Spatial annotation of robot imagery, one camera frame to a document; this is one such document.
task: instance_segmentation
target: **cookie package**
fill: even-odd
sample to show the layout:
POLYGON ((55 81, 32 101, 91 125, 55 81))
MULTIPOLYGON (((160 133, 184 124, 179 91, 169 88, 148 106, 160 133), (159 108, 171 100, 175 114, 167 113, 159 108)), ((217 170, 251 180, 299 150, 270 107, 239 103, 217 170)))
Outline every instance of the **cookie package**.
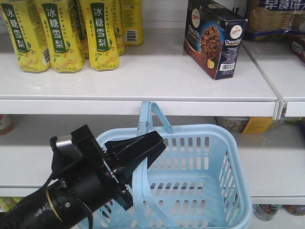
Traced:
POLYGON ((305 35, 305 0, 248 0, 246 39, 275 34, 305 35))
POLYGON ((212 0, 189 0, 184 50, 215 80, 233 77, 247 19, 212 0))

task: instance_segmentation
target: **yellow bottle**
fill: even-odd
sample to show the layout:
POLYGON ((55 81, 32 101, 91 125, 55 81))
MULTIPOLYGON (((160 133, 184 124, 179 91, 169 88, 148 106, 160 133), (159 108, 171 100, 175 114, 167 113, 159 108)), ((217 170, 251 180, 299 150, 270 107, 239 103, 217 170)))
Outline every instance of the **yellow bottle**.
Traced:
POLYGON ((113 27, 112 0, 81 0, 89 43, 90 66, 97 71, 120 65, 113 27))
POLYGON ((46 37, 33 0, 0 0, 20 68, 41 73, 51 66, 46 37))
POLYGON ((116 46, 118 48, 119 56, 124 54, 124 41, 123 41, 123 25, 121 18, 121 4, 119 0, 112 0, 113 7, 113 24, 116 38, 116 46))
POLYGON ((81 47, 84 52, 85 58, 89 59, 89 46, 86 32, 86 24, 84 15, 81 10, 80 0, 73 0, 73 9, 78 35, 81 40, 81 47))
POLYGON ((72 0, 35 0, 50 51, 53 69, 75 73, 85 57, 75 23, 72 0))
POLYGON ((125 45, 141 45, 144 40, 141 0, 121 0, 125 45))

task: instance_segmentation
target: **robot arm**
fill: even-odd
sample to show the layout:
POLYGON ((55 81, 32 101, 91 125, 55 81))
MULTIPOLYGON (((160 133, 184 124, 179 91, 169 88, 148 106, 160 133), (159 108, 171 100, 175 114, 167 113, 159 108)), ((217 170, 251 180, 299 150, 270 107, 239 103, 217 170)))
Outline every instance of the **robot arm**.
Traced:
POLYGON ((70 229, 114 199, 125 210, 132 203, 132 173, 147 157, 148 166, 163 152, 157 132, 105 143, 95 140, 87 125, 69 136, 53 137, 52 174, 36 192, 0 215, 0 229, 70 229))

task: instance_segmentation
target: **brand logo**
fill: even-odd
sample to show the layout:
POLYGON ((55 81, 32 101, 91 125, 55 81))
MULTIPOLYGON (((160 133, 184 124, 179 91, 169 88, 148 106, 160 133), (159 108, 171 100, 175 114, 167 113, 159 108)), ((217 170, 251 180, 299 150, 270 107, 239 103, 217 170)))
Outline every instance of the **brand logo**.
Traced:
POLYGON ((199 39, 199 37, 200 37, 199 32, 198 32, 197 30, 193 29, 193 28, 191 27, 191 25, 189 25, 189 31, 190 31, 192 34, 194 34, 194 35, 197 37, 197 39, 199 39))
POLYGON ((238 45, 240 42, 242 42, 242 39, 237 39, 235 41, 225 40, 224 43, 226 45, 238 45))
POLYGON ((300 54, 301 53, 301 51, 302 51, 302 46, 301 45, 299 45, 298 43, 296 43, 296 42, 292 42, 292 49, 295 51, 295 52, 297 52, 298 54, 300 54))
POLYGON ((237 39, 242 35, 243 29, 240 25, 235 25, 233 26, 233 28, 231 29, 230 32, 230 37, 232 39, 237 39))
POLYGON ((192 11, 192 23, 193 26, 197 29, 200 25, 200 12, 198 9, 193 9, 192 11))

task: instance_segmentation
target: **cookie image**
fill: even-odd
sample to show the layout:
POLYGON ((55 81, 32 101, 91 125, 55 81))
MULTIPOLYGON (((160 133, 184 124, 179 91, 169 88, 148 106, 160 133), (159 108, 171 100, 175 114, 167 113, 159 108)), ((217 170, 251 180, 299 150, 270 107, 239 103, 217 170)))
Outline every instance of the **cookie image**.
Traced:
POLYGON ((282 24, 282 16, 280 11, 263 10, 261 12, 260 27, 262 31, 278 30, 282 24))
POLYGON ((220 32, 216 26, 212 25, 205 29, 201 37, 200 47, 205 63, 220 54, 222 43, 220 40, 220 32))

